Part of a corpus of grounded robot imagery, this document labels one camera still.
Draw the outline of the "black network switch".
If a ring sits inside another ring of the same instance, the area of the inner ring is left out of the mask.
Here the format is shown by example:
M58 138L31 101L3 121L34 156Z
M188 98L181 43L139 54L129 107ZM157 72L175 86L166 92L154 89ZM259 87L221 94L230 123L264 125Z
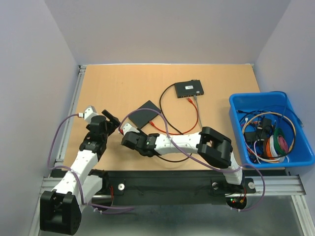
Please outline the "black network switch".
M177 82L174 84L177 98L193 97L204 94L200 80Z

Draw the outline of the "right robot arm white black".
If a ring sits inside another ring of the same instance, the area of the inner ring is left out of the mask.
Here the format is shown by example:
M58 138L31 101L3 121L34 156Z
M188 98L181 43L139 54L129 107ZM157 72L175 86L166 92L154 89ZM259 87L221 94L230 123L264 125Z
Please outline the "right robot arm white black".
M205 165L223 173L227 188L237 192L244 187L243 171L235 160L231 140L220 132L203 127L188 135L145 134L129 123L122 128L121 144L146 157L171 153L198 154Z

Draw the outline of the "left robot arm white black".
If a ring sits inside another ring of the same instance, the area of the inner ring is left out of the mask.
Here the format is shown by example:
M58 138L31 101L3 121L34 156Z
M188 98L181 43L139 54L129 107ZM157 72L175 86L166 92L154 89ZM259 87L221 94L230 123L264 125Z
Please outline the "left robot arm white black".
M106 193L109 181L91 175L93 167L106 150L108 137L119 127L118 118L107 110L101 114L89 106L77 114L87 122L88 133L79 146L71 167L64 166L66 174L51 190L40 197L40 229L59 234L74 235L81 223L82 211L93 195Z

